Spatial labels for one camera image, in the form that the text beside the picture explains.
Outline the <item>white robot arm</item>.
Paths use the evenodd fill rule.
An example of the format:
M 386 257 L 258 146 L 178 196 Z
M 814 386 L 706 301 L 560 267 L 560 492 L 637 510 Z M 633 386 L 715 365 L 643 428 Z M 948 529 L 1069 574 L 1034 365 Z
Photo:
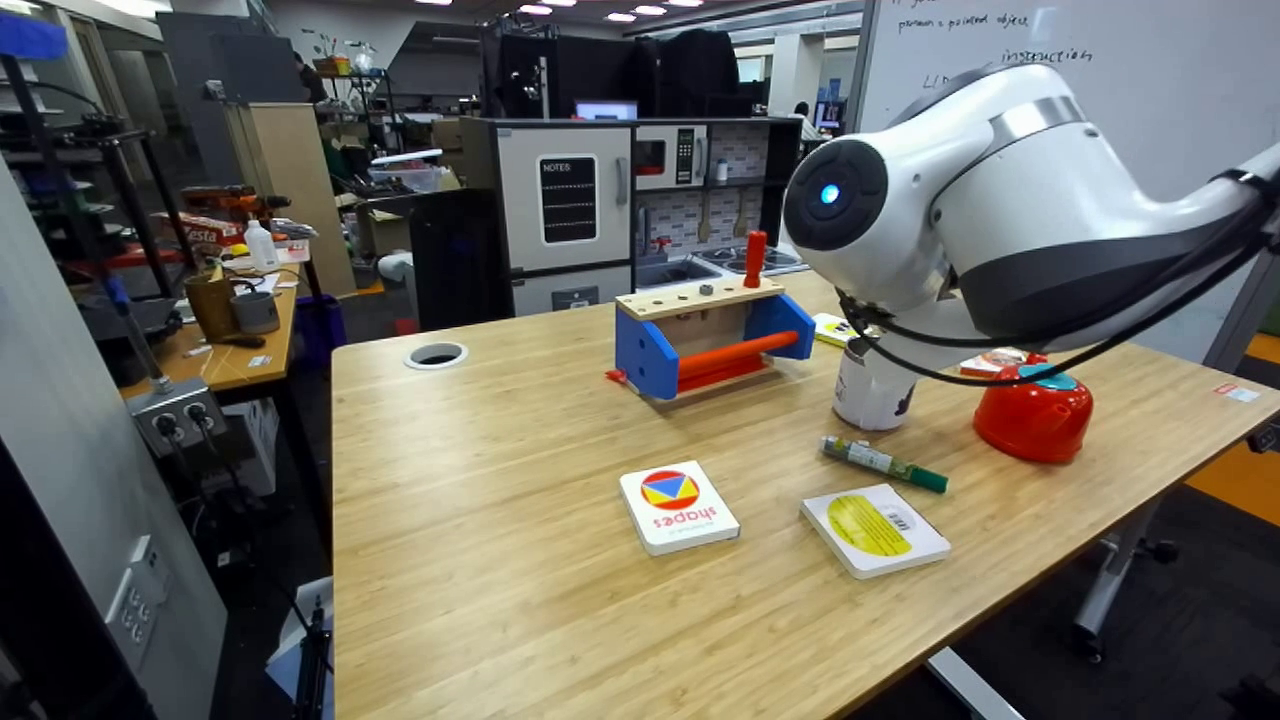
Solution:
M 1071 347 L 1203 295 L 1277 211 L 1266 149 L 1147 196 L 1043 66 L 975 72 L 807 152 L 786 229 L 858 320 L 934 347 Z

